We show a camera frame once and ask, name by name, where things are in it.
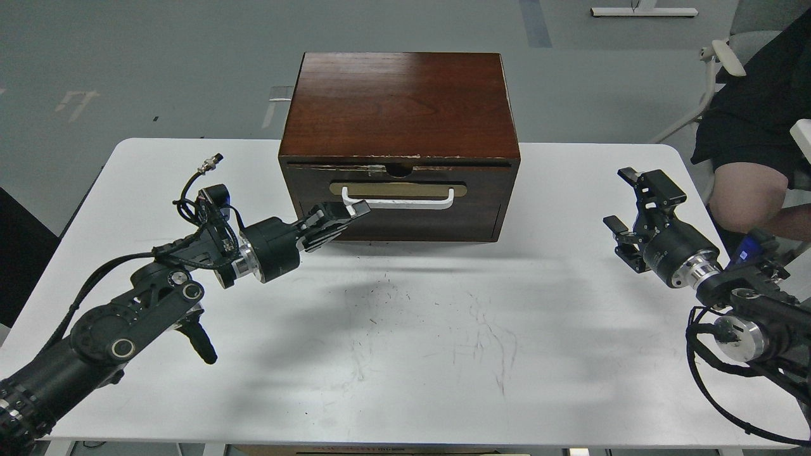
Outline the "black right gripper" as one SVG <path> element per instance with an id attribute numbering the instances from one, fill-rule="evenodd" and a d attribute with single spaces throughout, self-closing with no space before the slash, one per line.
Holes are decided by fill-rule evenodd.
<path id="1" fill-rule="evenodd" d="M 637 219 L 632 228 L 619 217 L 603 217 L 617 246 L 614 250 L 634 272 L 654 272 L 669 288 L 697 289 L 707 278 L 721 273 L 720 251 L 692 225 L 675 216 L 687 194 L 662 170 L 618 170 L 636 196 Z"/>

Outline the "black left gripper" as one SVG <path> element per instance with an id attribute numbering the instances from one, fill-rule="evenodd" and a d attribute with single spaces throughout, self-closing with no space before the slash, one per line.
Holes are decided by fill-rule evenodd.
<path id="1" fill-rule="evenodd" d="M 239 230 L 243 242 L 241 254 L 261 283 L 271 282 L 300 265 L 300 235 L 302 251 L 313 252 L 369 213 L 371 208 L 366 200 L 350 205 L 324 202 L 304 214 L 298 226 L 287 224 L 278 217 L 261 220 Z"/>

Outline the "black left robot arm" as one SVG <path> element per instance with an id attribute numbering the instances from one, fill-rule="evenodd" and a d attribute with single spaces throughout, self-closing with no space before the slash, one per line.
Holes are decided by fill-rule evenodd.
<path id="1" fill-rule="evenodd" d="M 227 187 L 188 191 L 214 170 L 222 156 L 203 162 L 174 200 L 177 213 L 194 225 L 190 236 L 120 256 L 85 281 L 57 329 L 31 362 L 2 380 L 3 455 L 29 455 L 94 390 L 117 384 L 124 367 L 168 330 L 184 334 L 206 364 L 217 353 L 200 317 L 203 285 L 191 273 L 214 272 L 223 288 L 248 274 L 270 282 L 300 265 L 300 254 L 319 249 L 370 213 L 364 199 L 316 204 L 290 224 L 272 217 L 252 225 L 231 215 Z"/>

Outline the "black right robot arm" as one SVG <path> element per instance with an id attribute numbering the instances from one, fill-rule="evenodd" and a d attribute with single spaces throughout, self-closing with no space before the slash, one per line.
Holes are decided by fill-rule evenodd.
<path id="1" fill-rule="evenodd" d="M 634 191 L 637 218 L 632 228 L 614 215 L 603 219 L 617 257 L 670 288 L 693 289 L 700 307 L 717 315 L 687 325 L 687 347 L 713 369 L 767 378 L 808 405 L 809 309 L 779 288 L 788 272 L 774 259 L 773 238 L 754 231 L 761 248 L 723 267 L 717 246 L 678 219 L 675 208 L 687 196 L 666 173 L 627 167 L 618 175 Z"/>

